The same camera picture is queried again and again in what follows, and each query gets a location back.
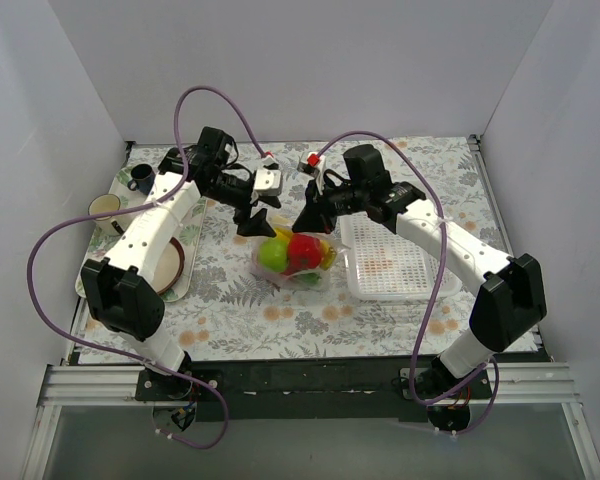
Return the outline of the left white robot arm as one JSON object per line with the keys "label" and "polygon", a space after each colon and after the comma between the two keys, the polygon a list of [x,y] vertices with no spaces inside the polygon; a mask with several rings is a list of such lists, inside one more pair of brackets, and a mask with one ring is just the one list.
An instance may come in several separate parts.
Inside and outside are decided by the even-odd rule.
{"label": "left white robot arm", "polygon": [[140,362],[160,373],[158,387],[173,400],[191,392],[193,377],[183,369],[187,354],[162,324],[165,304],[153,287],[159,259],[172,237],[203,197],[233,208],[239,235],[275,234],[267,208],[281,205],[279,166],[266,155],[261,168],[240,178],[235,174],[242,167],[237,157],[234,138],[212,127],[202,130],[195,145],[172,148],[158,166],[143,211],[102,260],[87,260],[81,269],[91,316],[121,336]]}

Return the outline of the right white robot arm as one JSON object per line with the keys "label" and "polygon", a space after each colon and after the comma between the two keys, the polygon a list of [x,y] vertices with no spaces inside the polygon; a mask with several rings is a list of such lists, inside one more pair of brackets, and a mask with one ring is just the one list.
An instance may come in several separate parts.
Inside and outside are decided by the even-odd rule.
{"label": "right white robot arm", "polygon": [[340,216],[363,212],[444,263],[474,296],[469,328],[432,363],[427,373],[434,389],[455,397],[469,374],[494,353],[505,351],[547,314],[539,262],[529,254],[513,257],[494,249],[452,221],[417,186],[395,182],[381,153],[370,144],[343,155],[348,178],[327,179],[324,158],[315,153],[298,169],[310,176],[305,206],[293,224],[297,233],[329,233]]}

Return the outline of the clear zip top bag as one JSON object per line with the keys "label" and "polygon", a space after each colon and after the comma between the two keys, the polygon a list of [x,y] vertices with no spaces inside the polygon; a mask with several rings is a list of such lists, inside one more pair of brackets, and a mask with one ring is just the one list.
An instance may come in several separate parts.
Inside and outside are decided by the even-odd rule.
{"label": "clear zip top bag", "polygon": [[250,272],[280,289],[328,290],[336,264],[350,247],[331,234],[295,233],[278,215],[270,224],[274,236],[252,242]]}

